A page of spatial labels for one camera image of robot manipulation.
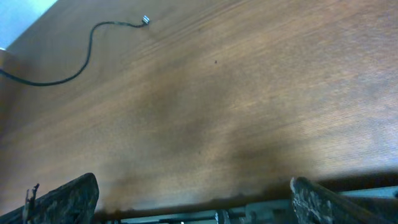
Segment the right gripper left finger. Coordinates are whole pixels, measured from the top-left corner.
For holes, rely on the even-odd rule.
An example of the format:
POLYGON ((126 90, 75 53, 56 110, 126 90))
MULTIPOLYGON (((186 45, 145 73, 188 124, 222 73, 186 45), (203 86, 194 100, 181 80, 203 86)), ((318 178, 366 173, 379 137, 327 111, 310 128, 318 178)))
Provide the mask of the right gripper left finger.
POLYGON ((28 189, 24 205, 1 216, 1 223, 91 223, 99 187, 91 172, 37 197, 39 184, 28 189))

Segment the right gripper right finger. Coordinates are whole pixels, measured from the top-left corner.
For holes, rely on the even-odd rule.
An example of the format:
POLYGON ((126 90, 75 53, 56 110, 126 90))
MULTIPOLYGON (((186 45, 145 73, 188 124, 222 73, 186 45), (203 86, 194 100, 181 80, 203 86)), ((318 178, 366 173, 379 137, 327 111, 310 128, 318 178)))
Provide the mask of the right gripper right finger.
POLYGON ((388 223, 363 207, 304 177, 290 181, 292 206, 299 223, 388 223))

